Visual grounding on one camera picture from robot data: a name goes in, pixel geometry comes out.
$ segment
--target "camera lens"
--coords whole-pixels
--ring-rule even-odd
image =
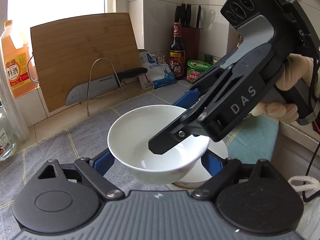
[[[226,15],[229,17],[229,19],[233,22],[237,22],[237,18],[233,15],[232,12],[226,11]]]
[[[238,5],[237,3],[235,2],[232,2],[230,4],[230,8],[234,11],[234,13],[236,15],[238,15],[241,19],[244,19],[245,18],[245,12],[244,10],[240,7],[240,5]]]
[[[252,11],[253,10],[253,3],[251,2],[251,0],[240,0],[240,2],[242,3],[242,5],[247,8],[248,10]]]

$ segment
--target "hand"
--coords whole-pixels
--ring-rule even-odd
[[[297,54],[290,54],[288,57],[288,62],[284,66],[284,71],[276,82],[277,88],[283,91],[288,91],[291,89],[300,78],[302,78],[305,83],[310,86],[311,78],[313,72],[313,59],[309,57],[303,57]],[[320,95],[320,83],[316,83],[315,95],[319,97]],[[272,118],[278,119],[279,121],[291,123],[297,120],[299,117],[298,107],[295,104],[281,103],[271,103],[266,104],[259,102],[254,109],[251,110],[253,116],[258,116],[260,114],[266,114]]]

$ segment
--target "orange plastic bottle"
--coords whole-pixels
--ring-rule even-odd
[[[12,20],[4,23],[4,32],[1,35],[3,61],[15,98],[35,89],[38,84],[33,83],[28,75],[27,62],[30,58],[28,41],[22,32],[17,35],[21,39],[21,46],[16,48],[12,41]],[[29,62],[31,77],[36,80],[36,68]]]

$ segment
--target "barcode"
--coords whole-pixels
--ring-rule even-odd
[[[8,149],[9,146],[10,146],[10,143],[7,142],[7,144],[4,146],[4,149],[5,149],[5,150]]]

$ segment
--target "yellow bottle cap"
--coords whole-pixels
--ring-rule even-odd
[[[12,20],[9,20],[9,21],[5,21],[4,22],[4,27],[7,27],[8,25],[12,24]]]

